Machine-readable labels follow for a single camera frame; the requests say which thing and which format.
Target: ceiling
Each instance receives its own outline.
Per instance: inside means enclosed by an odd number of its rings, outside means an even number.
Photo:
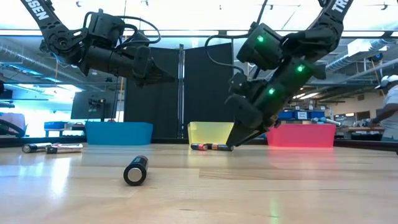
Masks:
[[[142,17],[155,24],[160,30],[247,30],[252,21],[257,19],[263,1],[259,0],[52,0],[56,14],[69,29],[82,27],[84,15],[88,11],[104,9],[105,13],[113,15],[129,15]],[[26,11],[20,1],[9,1],[9,8],[12,11],[3,11],[0,14],[0,30],[37,30],[37,24]],[[275,30],[304,30],[318,16],[320,7],[316,0],[269,0],[268,6],[262,16],[262,22]],[[396,30],[396,15],[398,4],[396,0],[355,0],[345,18],[345,30]],[[151,30],[146,24],[136,21],[126,21],[135,24],[142,30]],[[61,82],[77,83],[82,90],[113,90],[120,88],[116,84],[116,78],[110,74],[91,71],[89,76],[84,76],[77,68],[71,66],[57,65],[56,60],[49,54],[39,51],[41,37],[28,36],[2,36],[2,46],[10,47],[13,50],[23,52],[35,58],[36,61],[49,65],[49,67],[60,69],[59,75],[51,70],[40,75],[32,75],[14,67],[2,66],[0,72],[9,80],[16,82],[43,81],[43,78],[56,78]],[[176,49],[179,44],[185,48],[201,47],[206,37],[165,37],[153,47]],[[234,40],[234,54],[241,48],[245,39]],[[348,46],[356,39],[341,39],[339,46],[329,55],[323,57],[319,62],[331,64],[348,53]],[[215,40],[212,44],[228,42]],[[384,62],[394,60],[398,54],[398,48],[394,43],[388,44],[384,53]],[[350,77],[351,75],[363,72],[373,65],[364,63],[364,57],[356,57],[355,60],[341,69],[328,74],[325,82],[310,80],[308,88],[303,91],[315,92],[319,86],[331,85]],[[235,62],[236,65],[249,71],[247,64]],[[384,75],[396,72],[394,67],[383,70]],[[270,71],[260,74],[260,78],[267,78]],[[349,92],[354,90],[353,84],[363,84],[358,91],[366,90],[374,84],[376,75],[370,73],[363,77],[350,80],[349,83],[341,84],[341,87],[330,87],[324,93],[334,95],[338,91]],[[318,98],[326,98],[324,93]]]

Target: monitor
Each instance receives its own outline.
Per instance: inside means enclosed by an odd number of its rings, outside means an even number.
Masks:
[[[71,119],[115,118],[116,97],[115,91],[82,91],[76,93],[73,99]],[[104,108],[100,103],[103,99],[105,99]]]

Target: green led light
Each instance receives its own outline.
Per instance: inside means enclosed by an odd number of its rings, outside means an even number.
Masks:
[[[300,65],[297,67],[297,71],[302,72],[302,71],[304,71],[304,68],[305,68],[304,65]]]
[[[274,94],[274,92],[275,92],[275,89],[274,89],[274,88],[270,88],[270,89],[268,90],[268,93],[269,93],[270,95]]]
[[[264,41],[264,38],[261,37],[261,36],[258,36],[258,37],[257,37],[257,40],[258,40],[259,42],[263,42],[263,41]]]

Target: table surface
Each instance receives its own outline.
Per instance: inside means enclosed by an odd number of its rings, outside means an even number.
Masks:
[[[140,187],[123,181],[149,158]],[[334,148],[192,151],[187,145],[0,149],[1,223],[396,223],[394,152]]]

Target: person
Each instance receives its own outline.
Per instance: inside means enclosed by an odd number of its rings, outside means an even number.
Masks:
[[[398,75],[385,76],[376,89],[387,89],[383,109],[371,120],[370,126],[379,123],[384,129],[382,141],[398,142]]]

